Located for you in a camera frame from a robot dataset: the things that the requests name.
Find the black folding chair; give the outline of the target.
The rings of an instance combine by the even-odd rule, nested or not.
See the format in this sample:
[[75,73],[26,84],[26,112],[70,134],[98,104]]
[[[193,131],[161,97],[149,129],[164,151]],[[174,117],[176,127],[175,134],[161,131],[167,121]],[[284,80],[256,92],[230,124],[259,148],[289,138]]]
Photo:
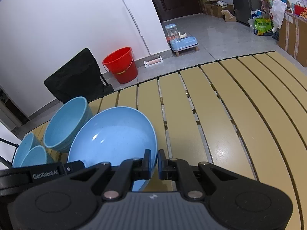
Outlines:
[[114,92],[88,48],[84,48],[46,78],[44,85],[62,103],[75,97],[85,97],[88,102],[92,102]]

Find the open cardboard boxes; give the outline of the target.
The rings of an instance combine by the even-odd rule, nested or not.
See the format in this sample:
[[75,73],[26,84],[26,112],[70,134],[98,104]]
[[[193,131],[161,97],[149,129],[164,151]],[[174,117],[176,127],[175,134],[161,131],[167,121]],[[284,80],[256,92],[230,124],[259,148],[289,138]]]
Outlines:
[[202,12],[223,19],[225,22],[237,22],[233,5],[221,0],[201,0]]

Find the shallow blue plate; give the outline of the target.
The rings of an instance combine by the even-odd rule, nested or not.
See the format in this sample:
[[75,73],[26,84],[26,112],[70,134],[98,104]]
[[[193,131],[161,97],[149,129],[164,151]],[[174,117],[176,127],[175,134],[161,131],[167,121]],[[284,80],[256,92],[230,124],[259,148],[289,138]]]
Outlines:
[[143,158],[150,150],[150,173],[156,165],[158,142],[149,119],[140,111],[118,106],[93,116],[78,132],[68,162],[80,160],[86,168],[103,161],[117,166],[131,158]]

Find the small blue bowl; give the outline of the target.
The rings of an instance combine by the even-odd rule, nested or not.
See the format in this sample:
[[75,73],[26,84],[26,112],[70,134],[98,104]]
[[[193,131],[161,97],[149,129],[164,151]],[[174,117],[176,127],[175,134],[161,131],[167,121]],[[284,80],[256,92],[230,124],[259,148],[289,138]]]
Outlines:
[[45,165],[54,163],[52,157],[46,152],[45,147],[38,145],[31,149],[21,163],[21,167]]

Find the red plastic bucket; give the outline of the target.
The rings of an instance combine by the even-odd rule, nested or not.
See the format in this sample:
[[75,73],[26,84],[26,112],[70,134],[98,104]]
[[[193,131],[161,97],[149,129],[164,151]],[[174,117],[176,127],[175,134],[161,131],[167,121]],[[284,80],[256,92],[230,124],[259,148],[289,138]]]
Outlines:
[[138,76],[131,47],[123,47],[112,52],[104,58],[102,64],[120,84],[131,82]]

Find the green bag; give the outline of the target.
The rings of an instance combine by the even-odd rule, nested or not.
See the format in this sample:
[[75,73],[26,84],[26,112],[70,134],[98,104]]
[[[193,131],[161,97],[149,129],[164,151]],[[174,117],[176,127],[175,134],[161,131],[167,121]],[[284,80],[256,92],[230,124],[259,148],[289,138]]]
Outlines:
[[256,18],[254,21],[254,34],[257,36],[271,36],[272,21],[270,18]]

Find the large blue bowl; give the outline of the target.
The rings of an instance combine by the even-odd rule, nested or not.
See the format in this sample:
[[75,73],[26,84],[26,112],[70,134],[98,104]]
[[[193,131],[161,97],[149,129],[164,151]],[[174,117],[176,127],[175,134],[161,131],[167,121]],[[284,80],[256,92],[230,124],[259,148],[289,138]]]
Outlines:
[[68,153],[78,132],[92,117],[92,110],[84,97],[71,99],[50,120],[43,137],[45,147]]

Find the white plastic bag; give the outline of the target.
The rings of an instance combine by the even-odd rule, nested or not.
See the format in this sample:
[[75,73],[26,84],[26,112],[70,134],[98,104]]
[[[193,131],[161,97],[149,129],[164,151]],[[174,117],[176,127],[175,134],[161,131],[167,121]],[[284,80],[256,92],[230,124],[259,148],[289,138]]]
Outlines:
[[272,15],[273,29],[272,32],[275,33],[277,29],[281,29],[283,24],[284,14],[287,9],[287,4],[281,0],[273,0],[273,5],[270,10]]

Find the blue pet feeder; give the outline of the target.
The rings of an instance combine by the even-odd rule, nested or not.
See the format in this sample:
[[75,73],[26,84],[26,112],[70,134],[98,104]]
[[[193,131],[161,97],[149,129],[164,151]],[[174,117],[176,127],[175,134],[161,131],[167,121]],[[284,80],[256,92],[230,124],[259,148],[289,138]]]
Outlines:
[[164,26],[166,31],[166,39],[169,43],[171,50],[176,56],[180,55],[180,52],[194,49],[195,51],[199,50],[199,44],[196,37],[187,36],[186,33],[180,34],[177,29],[176,24],[171,23]]

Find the large cardboard box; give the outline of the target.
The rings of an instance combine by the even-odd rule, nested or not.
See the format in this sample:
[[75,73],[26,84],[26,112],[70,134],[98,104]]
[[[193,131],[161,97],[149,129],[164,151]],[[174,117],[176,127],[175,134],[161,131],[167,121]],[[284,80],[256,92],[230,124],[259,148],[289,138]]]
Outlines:
[[306,67],[306,20],[286,11],[279,30],[278,45]]

